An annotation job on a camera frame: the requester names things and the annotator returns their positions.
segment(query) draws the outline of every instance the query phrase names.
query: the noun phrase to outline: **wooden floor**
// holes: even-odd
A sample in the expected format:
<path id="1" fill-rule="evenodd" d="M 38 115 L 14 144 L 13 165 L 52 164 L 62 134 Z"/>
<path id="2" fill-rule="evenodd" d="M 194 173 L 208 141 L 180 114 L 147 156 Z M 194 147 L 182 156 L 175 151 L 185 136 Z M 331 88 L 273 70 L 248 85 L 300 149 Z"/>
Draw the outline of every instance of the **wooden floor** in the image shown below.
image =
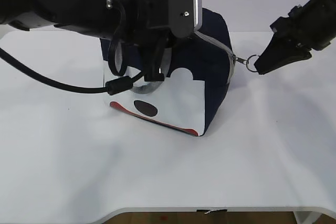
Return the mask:
<path id="1" fill-rule="evenodd" d="M 122 214 L 106 224 L 296 224 L 291 212 L 214 212 Z M 322 216 L 315 224 L 336 224 Z"/>

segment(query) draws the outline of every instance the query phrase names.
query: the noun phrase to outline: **navy blue bag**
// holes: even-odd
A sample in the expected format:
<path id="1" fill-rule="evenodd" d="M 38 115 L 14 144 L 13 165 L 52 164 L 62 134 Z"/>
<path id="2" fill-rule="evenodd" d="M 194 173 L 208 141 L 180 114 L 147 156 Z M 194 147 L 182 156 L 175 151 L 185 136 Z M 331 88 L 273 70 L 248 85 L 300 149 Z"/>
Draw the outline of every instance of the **navy blue bag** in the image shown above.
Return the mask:
<path id="1" fill-rule="evenodd" d="M 108 65 L 111 42 L 101 41 L 105 82 L 117 79 Z M 125 76 L 142 70 L 137 47 L 119 51 L 128 57 Z M 195 136 L 206 133 L 223 103 L 234 72 L 235 56 L 227 25 L 220 14 L 203 9 L 203 25 L 194 37 L 167 49 L 162 62 L 166 79 L 107 97 L 111 107 Z"/>

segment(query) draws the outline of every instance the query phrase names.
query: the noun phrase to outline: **white tabletop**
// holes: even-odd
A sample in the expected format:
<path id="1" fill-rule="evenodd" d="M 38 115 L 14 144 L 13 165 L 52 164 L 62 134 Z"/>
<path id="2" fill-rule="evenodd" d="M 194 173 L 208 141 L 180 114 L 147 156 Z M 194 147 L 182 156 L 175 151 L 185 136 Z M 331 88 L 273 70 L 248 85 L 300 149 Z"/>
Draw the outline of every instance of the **white tabletop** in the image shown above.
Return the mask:
<path id="1" fill-rule="evenodd" d="M 232 33 L 240 56 L 271 33 Z M 0 46 L 51 78 L 100 87 L 97 39 L 14 32 Z M 200 138 L 59 91 L 0 62 L 0 223 L 102 223 L 125 211 L 306 210 L 336 217 L 336 42 L 260 77 L 237 66 Z"/>

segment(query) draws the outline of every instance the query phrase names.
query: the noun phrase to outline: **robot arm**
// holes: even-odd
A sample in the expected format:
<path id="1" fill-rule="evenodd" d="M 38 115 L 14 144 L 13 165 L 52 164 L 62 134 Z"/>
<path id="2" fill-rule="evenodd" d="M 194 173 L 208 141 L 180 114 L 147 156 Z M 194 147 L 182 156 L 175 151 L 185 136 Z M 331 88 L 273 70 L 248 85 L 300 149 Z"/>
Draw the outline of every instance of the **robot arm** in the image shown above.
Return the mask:
<path id="1" fill-rule="evenodd" d="M 310 0 L 305 6 L 296 6 L 271 29 L 273 39 L 255 63 L 259 74 L 308 60 L 311 50 L 329 46 L 336 37 L 336 0 Z"/>
<path id="2" fill-rule="evenodd" d="M 101 39 L 137 45 L 142 52 L 144 70 L 135 78 L 123 77 L 105 88 L 70 87 L 45 78 L 0 50 L 0 57 L 30 77 L 49 86 L 80 93 L 129 90 L 145 77 L 163 81 L 160 72 L 165 47 L 190 36 L 202 25 L 200 0 L 0 0 L 0 24 L 29 31 L 54 25 Z M 115 47 L 110 47 L 114 59 Z"/>
<path id="3" fill-rule="evenodd" d="M 55 88 L 81 93 L 129 90 L 145 77 L 163 81 L 160 65 L 165 47 L 172 47 L 202 25 L 201 0 L 0 0 L 0 24 L 29 31 L 55 25 L 65 30 L 137 45 L 144 70 L 135 78 L 123 77 L 105 88 L 70 87 L 45 78 L 0 49 L 0 57 L 30 77 Z M 267 74 L 290 63 L 312 57 L 311 50 L 323 50 L 336 37 L 336 0 L 310 0 L 289 16 L 280 17 L 271 28 L 275 33 L 256 61 L 259 74 Z M 110 47 L 114 59 L 115 46 Z"/>

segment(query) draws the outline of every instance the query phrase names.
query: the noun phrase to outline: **zipper pull ring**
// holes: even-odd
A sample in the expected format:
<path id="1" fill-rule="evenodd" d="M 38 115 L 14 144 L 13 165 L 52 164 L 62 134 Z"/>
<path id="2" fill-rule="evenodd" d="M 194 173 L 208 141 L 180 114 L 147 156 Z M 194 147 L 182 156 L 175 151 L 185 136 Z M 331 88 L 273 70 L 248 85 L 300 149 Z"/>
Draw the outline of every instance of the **zipper pull ring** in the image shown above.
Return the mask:
<path id="1" fill-rule="evenodd" d="M 238 57 L 238 56 L 235 55 L 235 60 L 236 60 L 236 62 L 239 62 L 239 63 L 245 65 L 248 71 L 250 71 L 250 72 L 252 72 L 252 73 L 257 73 L 257 72 L 258 72 L 257 70 L 253 70 L 253 69 L 250 67 L 250 62 L 251 62 L 251 60 L 252 60 L 253 58 L 255 58 L 255 57 L 258 57 L 258 58 L 259 58 L 260 55 L 252 55 L 252 56 L 250 56 L 247 60 L 245 60 L 245 59 L 243 59 L 243 58 L 240 58 L 240 57 Z"/>

